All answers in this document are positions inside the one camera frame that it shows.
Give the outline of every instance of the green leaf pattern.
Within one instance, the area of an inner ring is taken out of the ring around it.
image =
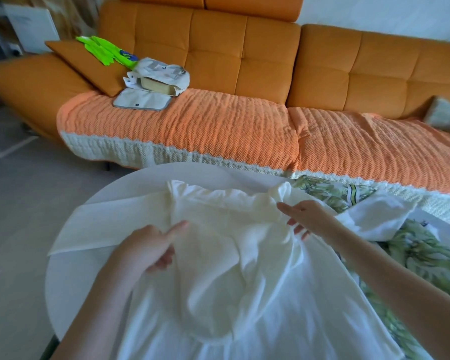
[[[324,201],[339,214],[375,192],[375,189],[369,186],[343,184],[306,175],[299,177],[293,186]],[[427,223],[406,219],[391,240],[376,244],[400,265],[450,295],[450,248],[443,245],[426,228],[426,225]],[[342,262],[352,277],[358,280],[360,289],[390,332],[391,337],[402,349],[405,358],[432,359],[403,323],[357,276],[353,268],[343,259]]]

